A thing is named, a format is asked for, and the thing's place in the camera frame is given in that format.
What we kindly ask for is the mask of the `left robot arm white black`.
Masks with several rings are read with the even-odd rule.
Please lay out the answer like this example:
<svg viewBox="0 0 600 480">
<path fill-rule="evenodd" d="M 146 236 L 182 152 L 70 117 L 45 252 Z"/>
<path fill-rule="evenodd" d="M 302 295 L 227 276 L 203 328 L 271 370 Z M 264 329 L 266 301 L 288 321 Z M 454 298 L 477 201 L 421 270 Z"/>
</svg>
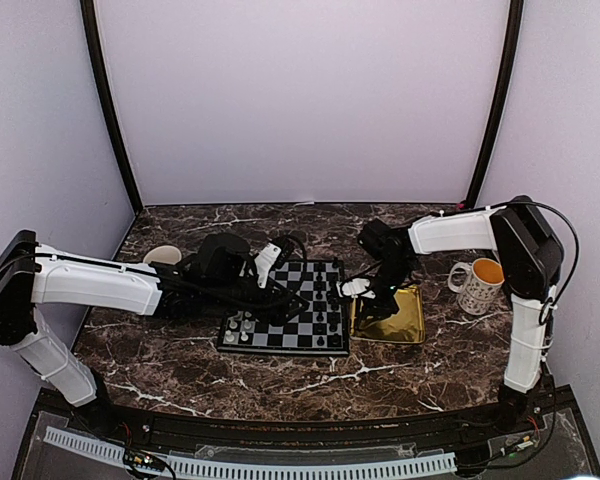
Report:
<svg viewBox="0 0 600 480">
<path fill-rule="evenodd" d="M 221 317 L 243 311 L 282 323 L 304 305 L 295 287 L 271 279 L 303 243 L 292 235 L 271 240 L 258 254 L 231 233 L 207 236 L 174 264 L 121 263 L 62 252 L 18 232 L 0 256 L 0 345 L 53 385 L 100 436 L 121 427 L 95 372 L 81 363 L 44 320 L 40 304 L 74 304 L 167 320 Z"/>
</svg>

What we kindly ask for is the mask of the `black white chess board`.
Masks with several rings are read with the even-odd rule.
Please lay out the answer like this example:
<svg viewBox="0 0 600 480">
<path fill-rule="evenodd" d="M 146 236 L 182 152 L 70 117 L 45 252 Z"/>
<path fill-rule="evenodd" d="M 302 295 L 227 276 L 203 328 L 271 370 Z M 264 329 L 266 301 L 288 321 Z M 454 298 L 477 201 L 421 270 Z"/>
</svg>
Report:
<svg viewBox="0 0 600 480">
<path fill-rule="evenodd" d="M 249 312 L 238 311 L 222 320 L 216 350 L 223 353 L 346 357 L 349 355 L 349 319 L 345 306 L 333 298 L 343 277 L 337 259 L 288 261 L 270 273 L 272 282 L 298 282 L 305 310 L 285 325 L 268 325 Z M 326 344 L 316 340 L 324 336 Z"/>
</svg>

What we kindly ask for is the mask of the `gold metal tray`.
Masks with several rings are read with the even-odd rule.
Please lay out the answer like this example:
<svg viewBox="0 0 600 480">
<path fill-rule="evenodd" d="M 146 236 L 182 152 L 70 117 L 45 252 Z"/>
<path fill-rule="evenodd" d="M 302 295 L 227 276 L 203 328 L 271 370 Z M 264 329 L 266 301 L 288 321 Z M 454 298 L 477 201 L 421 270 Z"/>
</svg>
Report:
<svg viewBox="0 0 600 480">
<path fill-rule="evenodd" d="M 366 341 L 415 345 L 426 337 L 422 295 L 418 285 L 399 289 L 394 295 L 395 312 L 379 307 L 375 299 L 356 298 L 350 312 L 350 335 Z"/>
</svg>

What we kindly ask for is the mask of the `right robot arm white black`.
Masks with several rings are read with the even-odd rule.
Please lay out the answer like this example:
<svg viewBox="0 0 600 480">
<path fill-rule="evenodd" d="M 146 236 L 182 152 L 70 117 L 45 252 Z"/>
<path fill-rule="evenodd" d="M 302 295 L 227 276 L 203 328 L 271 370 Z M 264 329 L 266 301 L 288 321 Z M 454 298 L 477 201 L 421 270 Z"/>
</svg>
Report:
<svg viewBox="0 0 600 480">
<path fill-rule="evenodd" d="M 401 227 L 374 219 L 357 237 L 376 262 L 374 274 L 358 274 L 335 287 L 342 299 L 361 299 L 365 316 L 384 320 L 398 312 L 396 292 L 417 269 L 420 257 L 464 250 L 494 253 L 494 259 L 455 264 L 451 270 L 464 271 L 466 278 L 448 287 L 472 315 L 482 314 L 500 288 L 509 292 L 513 320 L 501 390 L 511 396 L 490 413 L 491 426 L 501 434 L 514 432 L 529 416 L 521 396 L 541 377 L 552 341 L 553 312 L 568 285 L 560 278 L 564 247 L 546 213 L 566 218 L 552 206 L 517 196 L 496 205 L 425 215 Z"/>
</svg>

